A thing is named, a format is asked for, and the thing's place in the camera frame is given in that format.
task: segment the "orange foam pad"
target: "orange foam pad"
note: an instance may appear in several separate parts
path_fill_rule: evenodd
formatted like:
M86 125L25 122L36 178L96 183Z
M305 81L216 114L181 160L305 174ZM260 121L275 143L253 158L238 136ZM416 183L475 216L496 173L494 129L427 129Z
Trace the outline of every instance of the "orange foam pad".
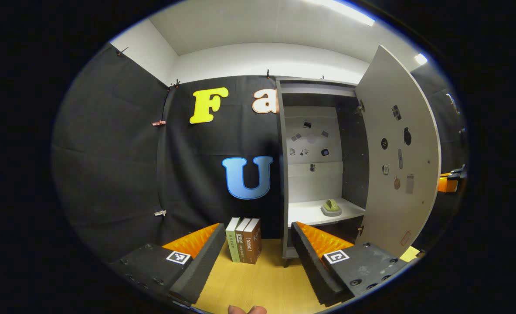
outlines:
M299 225L300 229L308 239L308 242L310 242L312 245L312 248L314 248L314 251L320 260L322 260L322 256L326 253L346 249L350 246L353 246L351 242L347 242L343 239L340 239L339 237L328 234L325 231L316 229L315 227L305 225L304 223L300 223L298 221L296 224Z
M195 259L196 255L198 255L200 250L204 247L204 244L206 244L210 238L210 235L212 235L218 226L219 223L216 223L215 225L194 231L191 234L180 237L173 242L169 242L168 244L163 245L163 248L184 254L190 254L190 256Z

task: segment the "fluorescent light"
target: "fluorescent light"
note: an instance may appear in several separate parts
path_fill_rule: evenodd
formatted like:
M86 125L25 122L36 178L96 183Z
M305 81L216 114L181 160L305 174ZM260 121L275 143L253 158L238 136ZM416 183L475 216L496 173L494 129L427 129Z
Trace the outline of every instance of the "fluorescent light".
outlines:
M330 8L340 14L343 14L347 17L350 17L354 20L358 20L361 23L367 24L368 26L374 25L374 20L369 18L368 16L362 14L361 12L346 6L345 4L338 2L336 0L305 0L306 2L311 2L315 4L320 4L321 6L325 6Z
M418 54L415 56L415 60L417 60L417 62L419 62L420 65L423 65L425 63L427 63L427 58L425 58L425 56L423 56L423 54Z

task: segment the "black round object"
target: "black round object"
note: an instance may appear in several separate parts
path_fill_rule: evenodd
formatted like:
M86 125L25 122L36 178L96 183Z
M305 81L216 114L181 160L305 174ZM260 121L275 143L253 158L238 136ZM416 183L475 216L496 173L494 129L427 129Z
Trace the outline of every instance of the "black round object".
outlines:
M408 146L411 145L411 133L409 133L409 127L406 127L403 130L403 140Z

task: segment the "cabinet door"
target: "cabinet door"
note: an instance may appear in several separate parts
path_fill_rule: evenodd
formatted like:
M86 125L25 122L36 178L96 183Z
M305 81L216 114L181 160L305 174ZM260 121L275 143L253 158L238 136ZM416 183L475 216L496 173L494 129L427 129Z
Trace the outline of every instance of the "cabinet door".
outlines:
M438 129L423 91L383 46L378 46L355 93L364 106L370 156L366 212L357 244L371 242L401 256L419 235L436 199L441 171Z

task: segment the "hand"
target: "hand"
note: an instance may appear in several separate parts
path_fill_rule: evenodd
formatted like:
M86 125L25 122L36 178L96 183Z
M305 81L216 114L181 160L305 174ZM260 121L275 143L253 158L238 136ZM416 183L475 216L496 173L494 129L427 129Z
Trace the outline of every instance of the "hand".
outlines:
M242 308L230 305L227 312L228 314L267 314L268 311L263 306L253 306L250 312L246 313Z

